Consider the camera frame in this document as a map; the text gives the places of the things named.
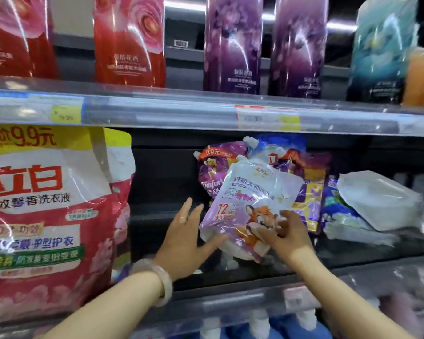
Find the person's left hand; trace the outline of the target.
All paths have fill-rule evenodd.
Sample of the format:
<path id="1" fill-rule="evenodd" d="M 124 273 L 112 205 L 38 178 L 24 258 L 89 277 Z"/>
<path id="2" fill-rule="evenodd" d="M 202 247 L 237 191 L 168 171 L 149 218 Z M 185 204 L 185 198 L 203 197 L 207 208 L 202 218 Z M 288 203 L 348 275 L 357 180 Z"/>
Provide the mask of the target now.
<path id="1" fill-rule="evenodd" d="M 204 205 L 190 210 L 191 227 L 175 231 L 175 217 L 170 223 L 165 239 L 159 248 L 154 263 L 169 273 L 173 282 L 192 275 L 207 258 L 197 258 L 200 218 Z"/>

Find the person's right hand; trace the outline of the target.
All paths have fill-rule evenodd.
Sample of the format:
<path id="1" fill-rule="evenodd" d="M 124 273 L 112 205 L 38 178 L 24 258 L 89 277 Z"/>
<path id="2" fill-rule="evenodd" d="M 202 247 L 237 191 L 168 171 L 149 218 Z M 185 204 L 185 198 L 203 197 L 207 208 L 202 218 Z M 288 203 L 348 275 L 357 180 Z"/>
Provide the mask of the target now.
<path id="1" fill-rule="evenodd" d="M 303 266 L 318 261 L 308 231 L 300 216 L 292 210 L 282 210 L 276 230 L 280 237 L 278 248 L 273 248 L 278 257 L 292 270 L 299 272 Z"/>

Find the white lilac tiger refill pouch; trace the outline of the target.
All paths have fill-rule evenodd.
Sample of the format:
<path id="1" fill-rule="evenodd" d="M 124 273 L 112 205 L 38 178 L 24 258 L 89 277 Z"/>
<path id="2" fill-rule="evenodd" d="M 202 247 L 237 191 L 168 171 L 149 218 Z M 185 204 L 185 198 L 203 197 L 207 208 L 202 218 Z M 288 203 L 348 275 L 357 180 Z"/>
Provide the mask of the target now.
<path id="1" fill-rule="evenodd" d="M 300 176 L 239 155 L 199 225 L 201 239 L 209 242 L 226 234 L 227 240 L 219 246 L 221 251 L 261 263 L 270 247 L 258 230 L 276 232 L 280 211 L 292 209 L 302 186 Z"/>

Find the person's right forearm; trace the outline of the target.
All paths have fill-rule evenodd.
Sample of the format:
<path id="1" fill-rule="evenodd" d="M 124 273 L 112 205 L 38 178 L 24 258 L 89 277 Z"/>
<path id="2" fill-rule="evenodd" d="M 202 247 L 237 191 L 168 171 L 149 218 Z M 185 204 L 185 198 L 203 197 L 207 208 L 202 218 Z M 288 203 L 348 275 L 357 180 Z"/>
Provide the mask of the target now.
<path id="1" fill-rule="evenodd" d="M 316 257 L 295 272 L 347 339 L 415 339 L 331 273 Z"/>

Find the person's left forearm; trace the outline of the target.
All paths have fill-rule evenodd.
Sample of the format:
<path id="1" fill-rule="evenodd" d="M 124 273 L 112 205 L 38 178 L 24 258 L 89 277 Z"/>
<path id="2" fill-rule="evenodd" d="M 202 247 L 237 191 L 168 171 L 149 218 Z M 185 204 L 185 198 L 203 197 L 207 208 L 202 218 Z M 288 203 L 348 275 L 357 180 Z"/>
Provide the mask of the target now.
<path id="1" fill-rule="evenodd" d="M 125 278 L 53 327 L 40 339 L 128 339 L 164 295 L 154 272 Z"/>

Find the purple bear refill pouch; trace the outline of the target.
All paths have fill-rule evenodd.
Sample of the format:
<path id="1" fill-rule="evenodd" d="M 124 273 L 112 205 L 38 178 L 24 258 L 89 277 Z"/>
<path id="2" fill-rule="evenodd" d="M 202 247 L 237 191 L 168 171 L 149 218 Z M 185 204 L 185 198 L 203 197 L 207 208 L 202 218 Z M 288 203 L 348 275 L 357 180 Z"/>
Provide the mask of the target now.
<path id="1" fill-rule="evenodd" d="M 211 206 L 218 195 L 221 185 L 237 157 L 247 156 L 247 144 L 244 141 L 226 142 L 206 146 L 202 151 L 195 151 L 197 160 L 198 182 L 210 196 Z"/>

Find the yellow purple refill pouch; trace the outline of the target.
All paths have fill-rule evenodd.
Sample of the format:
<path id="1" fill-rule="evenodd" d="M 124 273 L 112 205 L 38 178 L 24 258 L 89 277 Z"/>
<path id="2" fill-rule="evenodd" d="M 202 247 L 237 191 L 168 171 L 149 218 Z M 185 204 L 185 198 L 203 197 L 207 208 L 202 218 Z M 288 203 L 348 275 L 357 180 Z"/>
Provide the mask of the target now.
<path id="1" fill-rule="evenodd" d="M 293 173 L 303 179 L 303 185 L 292 206 L 307 230 L 317 234 L 321 230 L 322 195 L 332 156 L 328 152 L 300 153 L 294 162 Z"/>

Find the pale jade bangle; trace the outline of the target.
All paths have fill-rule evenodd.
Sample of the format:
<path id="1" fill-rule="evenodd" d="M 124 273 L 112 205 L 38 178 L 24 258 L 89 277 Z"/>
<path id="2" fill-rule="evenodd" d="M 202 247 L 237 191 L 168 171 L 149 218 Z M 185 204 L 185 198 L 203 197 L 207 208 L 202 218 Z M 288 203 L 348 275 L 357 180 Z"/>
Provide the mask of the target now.
<path id="1" fill-rule="evenodd" d="M 167 273 L 164 268 L 154 263 L 151 258 L 142 258 L 138 260 L 129 270 L 130 275 L 143 272 L 152 272 L 156 274 L 163 285 L 163 296 L 157 300 L 153 307 L 159 308 L 165 306 L 173 295 L 173 281 L 169 273 Z"/>

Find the blue white flat pouch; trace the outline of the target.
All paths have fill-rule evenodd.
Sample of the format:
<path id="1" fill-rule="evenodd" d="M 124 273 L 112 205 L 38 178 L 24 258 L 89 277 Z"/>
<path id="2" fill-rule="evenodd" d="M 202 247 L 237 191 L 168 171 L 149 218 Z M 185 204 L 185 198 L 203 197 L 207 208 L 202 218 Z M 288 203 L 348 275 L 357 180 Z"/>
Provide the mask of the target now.
<path id="1" fill-rule="evenodd" d="M 376 231 L 341 198 L 338 179 L 328 176 L 322 194 L 320 226 L 331 240 L 343 240 L 367 245 L 393 247 L 400 238 L 391 233 Z"/>

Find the blue refill pouch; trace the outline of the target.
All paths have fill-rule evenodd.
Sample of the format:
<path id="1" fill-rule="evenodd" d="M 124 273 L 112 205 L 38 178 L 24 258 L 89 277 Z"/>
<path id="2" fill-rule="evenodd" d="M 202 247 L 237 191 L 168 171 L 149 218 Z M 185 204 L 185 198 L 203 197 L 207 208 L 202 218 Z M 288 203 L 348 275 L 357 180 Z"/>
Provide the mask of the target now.
<path id="1" fill-rule="evenodd" d="M 243 138 L 248 159 L 259 159 L 273 168 L 305 177 L 306 139 L 298 134 L 262 134 Z"/>

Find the blue pouch with white cap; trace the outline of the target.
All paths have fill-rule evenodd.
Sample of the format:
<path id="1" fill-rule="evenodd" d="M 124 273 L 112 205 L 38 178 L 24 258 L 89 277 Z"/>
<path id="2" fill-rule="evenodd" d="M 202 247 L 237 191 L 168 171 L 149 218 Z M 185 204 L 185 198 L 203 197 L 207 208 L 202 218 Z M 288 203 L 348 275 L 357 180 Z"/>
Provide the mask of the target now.
<path id="1" fill-rule="evenodd" d="M 248 322 L 229 328 L 230 339 L 284 339 L 269 321 L 264 309 L 252 310 Z"/>
<path id="2" fill-rule="evenodd" d="M 314 309 L 289 314 L 281 322 L 280 332 L 285 339 L 333 339 L 328 328 L 317 320 Z"/>
<path id="3" fill-rule="evenodd" d="M 208 317 L 202 320 L 198 339 L 230 339 L 226 328 L 221 324 L 219 317 Z"/>

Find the red yellow price label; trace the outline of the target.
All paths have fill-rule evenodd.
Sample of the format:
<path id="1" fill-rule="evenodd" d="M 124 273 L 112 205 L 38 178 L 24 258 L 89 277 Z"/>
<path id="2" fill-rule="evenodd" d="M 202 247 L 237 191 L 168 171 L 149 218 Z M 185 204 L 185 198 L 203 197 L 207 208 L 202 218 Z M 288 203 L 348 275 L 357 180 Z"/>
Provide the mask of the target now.
<path id="1" fill-rule="evenodd" d="M 298 108 L 235 105 L 239 130 L 301 132 Z"/>

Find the white plastic pouch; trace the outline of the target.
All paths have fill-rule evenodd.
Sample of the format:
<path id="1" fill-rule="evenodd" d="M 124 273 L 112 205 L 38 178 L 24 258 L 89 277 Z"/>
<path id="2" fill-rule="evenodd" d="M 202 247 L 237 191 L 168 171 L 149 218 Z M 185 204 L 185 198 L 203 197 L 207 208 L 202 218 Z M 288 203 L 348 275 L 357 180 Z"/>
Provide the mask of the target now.
<path id="1" fill-rule="evenodd" d="M 373 171 L 340 174 L 340 197 L 376 231 L 421 229 L 424 198 L 402 184 Z"/>

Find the large red detergent bag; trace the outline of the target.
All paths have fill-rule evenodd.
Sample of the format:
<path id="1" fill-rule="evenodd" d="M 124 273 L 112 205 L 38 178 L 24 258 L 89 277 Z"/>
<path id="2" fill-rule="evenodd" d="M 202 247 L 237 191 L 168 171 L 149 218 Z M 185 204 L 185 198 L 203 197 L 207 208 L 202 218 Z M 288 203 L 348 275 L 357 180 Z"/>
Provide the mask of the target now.
<path id="1" fill-rule="evenodd" d="M 74 312 L 112 284 L 131 144 L 106 127 L 0 124 L 0 323 Z"/>

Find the pink packets under shelf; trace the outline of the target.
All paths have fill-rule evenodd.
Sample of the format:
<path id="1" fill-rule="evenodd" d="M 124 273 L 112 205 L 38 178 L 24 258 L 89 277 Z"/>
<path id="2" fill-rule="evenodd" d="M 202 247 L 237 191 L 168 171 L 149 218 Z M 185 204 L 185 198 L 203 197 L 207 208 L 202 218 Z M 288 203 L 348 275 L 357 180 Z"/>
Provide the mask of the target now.
<path id="1" fill-rule="evenodd" d="M 379 298 L 380 310 L 417 339 L 424 339 L 424 266 L 396 272 L 400 290 Z"/>

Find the yellow white price label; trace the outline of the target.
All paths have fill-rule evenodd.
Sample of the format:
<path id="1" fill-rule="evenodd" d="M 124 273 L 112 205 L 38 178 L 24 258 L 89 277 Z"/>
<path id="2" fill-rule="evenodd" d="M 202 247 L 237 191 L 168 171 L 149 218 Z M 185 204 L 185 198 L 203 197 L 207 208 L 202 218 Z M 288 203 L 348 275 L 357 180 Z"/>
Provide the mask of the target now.
<path id="1" fill-rule="evenodd" d="M 82 96 L 34 93 L 28 96 L 27 101 L 36 119 L 53 124 L 81 124 Z"/>

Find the purple flower refill pouch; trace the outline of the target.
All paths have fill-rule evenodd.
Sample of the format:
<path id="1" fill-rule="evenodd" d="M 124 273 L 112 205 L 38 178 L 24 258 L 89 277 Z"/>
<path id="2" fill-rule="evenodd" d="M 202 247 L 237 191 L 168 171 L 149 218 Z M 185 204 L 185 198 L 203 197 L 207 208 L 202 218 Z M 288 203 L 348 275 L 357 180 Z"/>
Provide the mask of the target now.
<path id="1" fill-rule="evenodd" d="M 203 88 L 258 95 L 264 0 L 206 0 Z"/>
<path id="2" fill-rule="evenodd" d="M 329 0 L 276 0 L 268 94 L 321 98 Z"/>

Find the red rose refill pouch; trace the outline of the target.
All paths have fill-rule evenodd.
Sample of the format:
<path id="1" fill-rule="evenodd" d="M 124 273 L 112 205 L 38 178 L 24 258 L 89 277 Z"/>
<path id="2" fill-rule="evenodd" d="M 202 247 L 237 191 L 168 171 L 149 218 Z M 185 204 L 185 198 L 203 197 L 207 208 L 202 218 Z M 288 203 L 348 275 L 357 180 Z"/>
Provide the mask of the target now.
<path id="1" fill-rule="evenodd" d="M 58 79 L 50 0 L 0 0 L 0 75 Z"/>
<path id="2" fill-rule="evenodd" d="M 164 0 L 94 0 L 96 79 L 164 88 Z"/>

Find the teal flower refill pouch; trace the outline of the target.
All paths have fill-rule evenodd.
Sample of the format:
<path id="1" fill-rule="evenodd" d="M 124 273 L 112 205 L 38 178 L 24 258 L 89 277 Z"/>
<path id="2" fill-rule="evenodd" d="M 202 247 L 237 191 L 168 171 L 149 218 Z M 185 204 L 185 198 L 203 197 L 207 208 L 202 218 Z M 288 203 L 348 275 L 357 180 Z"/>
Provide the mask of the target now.
<path id="1" fill-rule="evenodd" d="M 347 101 L 400 104 L 418 0 L 366 0 L 358 10 Z"/>

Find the orange refill pouch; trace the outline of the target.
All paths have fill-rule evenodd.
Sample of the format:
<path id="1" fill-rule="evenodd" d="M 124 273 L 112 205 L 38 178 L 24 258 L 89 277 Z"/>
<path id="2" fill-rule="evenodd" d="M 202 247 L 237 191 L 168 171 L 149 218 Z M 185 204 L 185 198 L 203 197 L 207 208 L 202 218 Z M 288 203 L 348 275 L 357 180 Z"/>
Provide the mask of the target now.
<path id="1" fill-rule="evenodd" d="M 424 48 L 415 47 L 410 55 L 402 105 L 424 107 Z"/>

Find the grey shelf edge rail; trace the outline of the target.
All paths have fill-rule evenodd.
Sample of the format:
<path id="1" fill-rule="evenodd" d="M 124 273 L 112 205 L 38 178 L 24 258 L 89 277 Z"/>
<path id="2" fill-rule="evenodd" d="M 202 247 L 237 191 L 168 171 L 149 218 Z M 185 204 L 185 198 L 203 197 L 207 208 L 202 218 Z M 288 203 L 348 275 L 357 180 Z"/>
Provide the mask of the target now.
<path id="1" fill-rule="evenodd" d="M 367 300 L 374 300 L 400 290 L 396 272 L 405 268 L 424 266 L 424 256 L 393 261 L 334 268 L 331 272 Z M 202 320 L 219 317 L 223 327 L 247 323 L 252 310 L 264 309 L 269 317 L 289 314 L 283 290 L 303 285 L 295 275 L 276 278 L 274 282 L 257 280 L 238 283 L 239 290 L 231 292 L 231 285 L 200 290 L 179 291 L 167 306 L 150 310 L 129 339 L 162 338 L 199 332 Z"/>

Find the clear shelf price rail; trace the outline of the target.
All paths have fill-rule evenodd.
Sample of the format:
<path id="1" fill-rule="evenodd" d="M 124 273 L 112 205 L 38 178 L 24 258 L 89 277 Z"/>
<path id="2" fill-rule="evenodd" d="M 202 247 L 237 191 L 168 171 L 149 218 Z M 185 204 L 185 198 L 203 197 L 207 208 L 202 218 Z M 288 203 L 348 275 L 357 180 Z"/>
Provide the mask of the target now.
<path id="1" fill-rule="evenodd" d="M 243 131 L 235 105 L 249 105 L 298 108 L 299 133 L 424 138 L 424 108 L 4 76 L 0 124 L 67 125 L 36 119 L 34 93 L 84 97 L 77 126 Z"/>

